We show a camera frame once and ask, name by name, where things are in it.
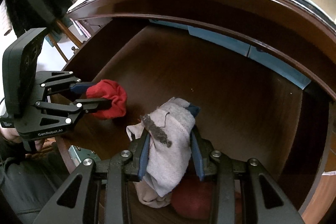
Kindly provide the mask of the grey stained cloth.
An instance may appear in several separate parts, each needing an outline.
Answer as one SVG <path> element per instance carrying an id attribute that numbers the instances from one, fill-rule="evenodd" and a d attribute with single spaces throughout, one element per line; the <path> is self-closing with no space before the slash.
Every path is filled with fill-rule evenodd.
<path id="1" fill-rule="evenodd" d="M 127 126 L 129 139 L 150 135 L 145 175 L 134 184 L 140 203 L 160 208 L 169 205 L 173 189 L 185 175 L 191 158 L 190 134 L 200 108 L 182 98 L 170 98 L 141 122 Z"/>

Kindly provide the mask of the bright red cloth ball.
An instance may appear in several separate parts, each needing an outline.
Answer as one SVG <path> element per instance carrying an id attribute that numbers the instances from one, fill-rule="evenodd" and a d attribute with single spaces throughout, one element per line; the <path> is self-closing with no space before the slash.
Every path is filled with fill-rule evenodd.
<path id="1" fill-rule="evenodd" d="M 110 100 L 111 107 L 93 113 L 93 116 L 100 120 L 120 118 L 126 115 L 127 93 L 125 89 L 112 80 L 101 80 L 86 90 L 86 97 L 104 98 Z"/>

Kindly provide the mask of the dark wooden drawer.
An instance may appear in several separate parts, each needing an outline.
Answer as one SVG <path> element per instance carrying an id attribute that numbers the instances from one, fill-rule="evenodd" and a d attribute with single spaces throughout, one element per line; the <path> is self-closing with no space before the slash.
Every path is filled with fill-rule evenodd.
<path id="1" fill-rule="evenodd" d="M 300 89 L 263 65 L 186 30 L 118 18 L 100 28 L 66 65 L 76 77 L 118 82 L 126 115 L 100 121 L 85 115 L 56 139 L 68 169 L 77 145 L 109 159 L 126 149 L 126 127 L 171 97 L 200 107 L 203 138 L 233 159 L 256 158 L 293 205 L 306 208 L 323 169 L 331 98 L 316 83 Z"/>

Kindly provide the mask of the dark red garment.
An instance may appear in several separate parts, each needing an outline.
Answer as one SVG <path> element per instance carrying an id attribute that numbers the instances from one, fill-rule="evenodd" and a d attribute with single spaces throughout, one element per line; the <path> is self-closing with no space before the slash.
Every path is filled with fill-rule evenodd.
<path id="1" fill-rule="evenodd" d="M 181 217 L 208 220 L 214 189 L 213 182 L 183 178 L 171 192 L 171 206 Z"/>

